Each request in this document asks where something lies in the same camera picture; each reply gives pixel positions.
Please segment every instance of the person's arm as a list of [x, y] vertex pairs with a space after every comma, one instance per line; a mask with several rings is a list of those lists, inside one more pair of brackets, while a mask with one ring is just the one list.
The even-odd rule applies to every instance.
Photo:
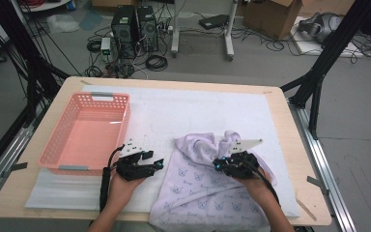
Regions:
[[135, 188], [145, 179], [126, 181], [115, 174], [110, 183], [107, 203], [98, 218], [90, 225], [88, 232], [109, 232], [117, 215], [125, 208], [131, 199]]
[[294, 232], [294, 227], [285, 217], [281, 207], [276, 202], [272, 192], [267, 188], [261, 179], [236, 179], [245, 185], [252, 199], [263, 209], [272, 232]]

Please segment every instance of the computer tower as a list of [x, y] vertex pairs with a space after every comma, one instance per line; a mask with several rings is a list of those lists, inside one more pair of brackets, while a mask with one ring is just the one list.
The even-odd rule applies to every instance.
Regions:
[[157, 22], [152, 6], [137, 8], [143, 51], [158, 51]]
[[119, 53], [118, 57], [125, 59], [135, 58], [135, 46], [140, 38], [134, 6], [117, 6], [111, 22], [111, 29]]

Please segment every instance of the pink plastic basket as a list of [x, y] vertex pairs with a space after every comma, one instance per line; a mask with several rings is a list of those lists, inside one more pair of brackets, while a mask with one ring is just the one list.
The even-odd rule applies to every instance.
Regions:
[[56, 174], [101, 175], [110, 154], [124, 143], [129, 114], [127, 94], [72, 94], [39, 166]]

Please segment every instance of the printed cloth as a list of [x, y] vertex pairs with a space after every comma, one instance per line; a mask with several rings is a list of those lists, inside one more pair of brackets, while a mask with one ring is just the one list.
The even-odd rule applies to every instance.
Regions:
[[[212, 133], [193, 133], [175, 139], [175, 148], [149, 222], [170, 231], [253, 230], [268, 225], [261, 207], [246, 188], [214, 170], [213, 160], [229, 157], [228, 149], [241, 140], [226, 131], [215, 144]], [[260, 165], [276, 180], [261, 157]]]

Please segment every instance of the gray floor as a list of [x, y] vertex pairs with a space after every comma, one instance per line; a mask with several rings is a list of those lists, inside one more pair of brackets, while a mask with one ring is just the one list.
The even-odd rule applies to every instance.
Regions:
[[[47, 15], [64, 13], [64, 9], [57, 9]], [[86, 13], [78, 9], [71, 14], [81, 21]], [[239, 22], [241, 19], [237, 18], [237, 27], [241, 27]], [[196, 24], [192, 19], [185, 23]], [[104, 18], [92, 31], [56, 34], [53, 39], [82, 72], [88, 66], [87, 38], [109, 24], [110, 19]], [[76, 73], [53, 43], [47, 37], [43, 39], [54, 65], [67, 73]], [[287, 47], [271, 51], [254, 36], [244, 41], [235, 39], [233, 45], [236, 56], [229, 62], [222, 38], [182, 35], [177, 58], [172, 58], [169, 52], [166, 55], [168, 68], [164, 72], [145, 72], [155, 80], [282, 86], [309, 71], [317, 59], [293, 56]], [[133, 78], [145, 79], [146, 75], [136, 72]], [[25, 104], [12, 63], [0, 63], [0, 137]], [[371, 59], [359, 59], [352, 64], [349, 58], [340, 58], [329, 71], [322, 92], [318, 135], [357, 231], [371, 231]], [[87, 224], [85, 220], [0, 218], [0, 231], [83, 231]], [[314, 229], [339, 231], [334, 221], [331, 226]]]

